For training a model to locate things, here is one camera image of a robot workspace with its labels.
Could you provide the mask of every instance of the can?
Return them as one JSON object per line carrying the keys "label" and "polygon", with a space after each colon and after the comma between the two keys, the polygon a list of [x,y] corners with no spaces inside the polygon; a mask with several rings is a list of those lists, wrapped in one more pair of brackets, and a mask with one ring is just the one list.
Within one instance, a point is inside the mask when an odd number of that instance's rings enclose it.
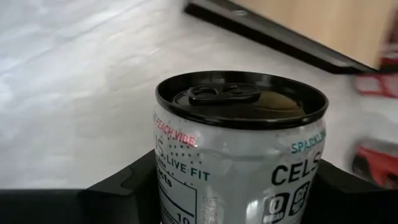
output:
{"label": "can", "polygon": [[156,88],[166,224],[300,223],[325,144],[326,96],[253,72],[193,72]]}

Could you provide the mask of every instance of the black can lid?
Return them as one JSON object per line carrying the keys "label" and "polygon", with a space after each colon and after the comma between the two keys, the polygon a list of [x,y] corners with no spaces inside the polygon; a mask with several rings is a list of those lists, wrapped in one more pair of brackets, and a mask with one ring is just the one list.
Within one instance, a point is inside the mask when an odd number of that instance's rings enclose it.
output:
{"label": "black can lid", "polygon": [[320,119],[328,107],[319,90],[288,78],[237,72],[193,72],[156,88],[158,103],[192,121],[235,129],[285,129]]}

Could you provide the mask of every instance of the pull tab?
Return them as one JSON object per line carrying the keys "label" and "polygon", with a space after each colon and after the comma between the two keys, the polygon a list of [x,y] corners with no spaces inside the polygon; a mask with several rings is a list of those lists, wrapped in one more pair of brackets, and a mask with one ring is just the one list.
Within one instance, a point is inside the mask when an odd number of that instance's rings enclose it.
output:
{"label": "pull tab", "polygon": [[224,103],[253,103],[259,100],[261,92],[255,85],[200,85],[187,91],[191,105],[213,105]]}

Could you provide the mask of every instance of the floor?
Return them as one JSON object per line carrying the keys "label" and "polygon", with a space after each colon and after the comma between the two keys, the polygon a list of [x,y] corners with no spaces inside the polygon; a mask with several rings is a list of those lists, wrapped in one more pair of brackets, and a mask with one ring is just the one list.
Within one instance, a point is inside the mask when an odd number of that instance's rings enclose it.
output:
{"label": "floor", "polygon": [[0,188],[85,188],[150,151],[154,88],[197,70],[293,78],[330,99],[323,158],[367,133],[351,77],[332,75],[182,12],[183,0],[3,0]]}

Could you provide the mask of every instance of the wooden cabinet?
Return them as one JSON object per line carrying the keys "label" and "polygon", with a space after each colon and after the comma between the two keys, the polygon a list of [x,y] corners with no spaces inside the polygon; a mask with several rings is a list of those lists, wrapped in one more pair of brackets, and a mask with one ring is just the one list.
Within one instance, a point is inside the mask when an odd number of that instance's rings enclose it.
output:
{"label": "wooden cabinet", "polygon": [[396,0],[233,2],[373,68],[396,5]]}

